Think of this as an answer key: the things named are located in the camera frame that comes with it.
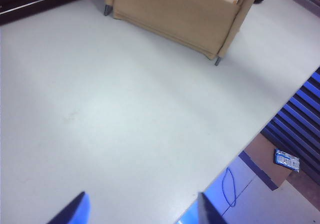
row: cardboard box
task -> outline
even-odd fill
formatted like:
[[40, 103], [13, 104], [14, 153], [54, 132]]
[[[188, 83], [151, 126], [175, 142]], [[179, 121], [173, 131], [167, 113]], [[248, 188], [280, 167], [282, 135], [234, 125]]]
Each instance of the cardboard box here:
[[281, 186], [292, 170], [274, 163], [275, 146], [258, 134], [239, 157], [271, 189]]

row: blue wire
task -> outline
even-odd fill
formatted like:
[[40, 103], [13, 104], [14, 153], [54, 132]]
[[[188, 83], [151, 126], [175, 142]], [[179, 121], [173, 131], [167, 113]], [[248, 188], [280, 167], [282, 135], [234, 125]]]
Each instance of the blue wire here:
[[[234, 201], [232, 203], [229, 202], [228, 198], [226, 197], [226, 194], [225, 194], [225, 186], [224, 186], [224, 182], [225, 182], [225, 178], [226, 178], [226, 175], [227, 175], [227, 172], [230, 172], [231, 174], [231, 177], [232, 177], [232, 182], [233, 182], [233, 195], [234, 195]], [[231, 169], [230, 168], [227, 168], [226, 171], [225, 171], [225, 174], [224, 174], [224, 177], [222, 179], [222, 193], [223, 193], [223, 196], [226, 200], [226, 202], [229, 204], [230, 207], [235, 207], [236, 206], [236, 185], [235, 185], [235, 178], [234, 178], [234, 175], [232, 174], [231, 172]]]

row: white floor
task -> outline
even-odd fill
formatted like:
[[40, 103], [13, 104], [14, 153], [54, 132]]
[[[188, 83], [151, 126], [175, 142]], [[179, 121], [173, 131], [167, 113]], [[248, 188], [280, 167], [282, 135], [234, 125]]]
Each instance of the white floor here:
[[[221, 189], [223, 174], [214, 182], [210, 194], [228, 224], [314, 224], [320, 223], [320, 212], [289, 182], [271, 191], [240, 159], [230, 165], [236, 184], [236, 206], [228, 208]], [[225, 180], [225, 190], [233, 198], [231, 178]]]
[[[3, 223], [47, 223], [83, 190], [90, 224], [174, 223], [319, 65], [319, 18], [292, 0], [254, 5], [218, 67], [103, 1], [0, 27]], [[241, 191], [254, 175], [232, 169]], [[261, 205], [245, 194], [226, 218]]]

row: small package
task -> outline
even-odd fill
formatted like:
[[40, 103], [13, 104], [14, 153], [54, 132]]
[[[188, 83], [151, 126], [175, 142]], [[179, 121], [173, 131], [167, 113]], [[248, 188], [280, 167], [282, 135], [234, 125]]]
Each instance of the small package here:
[[275, 163], [299, 172], [299, 158], [292, 156], [289, 153], [280, 151], [279, 149], [275, 150]]

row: chair leg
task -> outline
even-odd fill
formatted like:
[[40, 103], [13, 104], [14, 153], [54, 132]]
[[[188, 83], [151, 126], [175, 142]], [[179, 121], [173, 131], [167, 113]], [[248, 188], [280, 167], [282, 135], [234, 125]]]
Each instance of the chair leg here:
[[219, 65], [221, 59], [222, 59], [222, 58], [219, 57], [219, 56], [216, 58], [216, 60], [215, 60], [215, 66], [218, 66], [218, 65]]
[[104, 7], [104, 15], [105, 16], [108, 16], [110, 13], [111, 13], [111, 11], [112, 11], [112, 6], [111, 5], [105, 5], [105, 7]]

